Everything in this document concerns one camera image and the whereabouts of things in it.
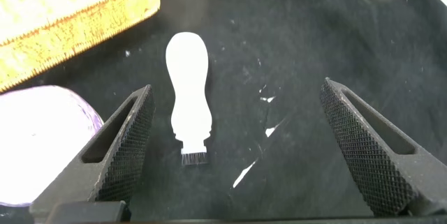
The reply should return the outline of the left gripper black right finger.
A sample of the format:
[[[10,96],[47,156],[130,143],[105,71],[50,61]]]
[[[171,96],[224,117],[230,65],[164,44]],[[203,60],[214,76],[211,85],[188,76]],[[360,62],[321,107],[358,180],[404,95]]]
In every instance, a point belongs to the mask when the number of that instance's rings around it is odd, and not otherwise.
[[[326,78],[320,101],[351,176],[375,215],[446,213],[446,165],[343,84]]]

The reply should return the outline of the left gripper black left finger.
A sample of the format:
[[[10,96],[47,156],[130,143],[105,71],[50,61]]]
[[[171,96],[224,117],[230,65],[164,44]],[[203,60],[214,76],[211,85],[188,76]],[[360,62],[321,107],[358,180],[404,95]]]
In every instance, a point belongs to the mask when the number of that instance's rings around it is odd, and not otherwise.
[[[140,180],[155,103],[149,85],[134,91],[29,208],[48,214],[65,202],[124,201]]]

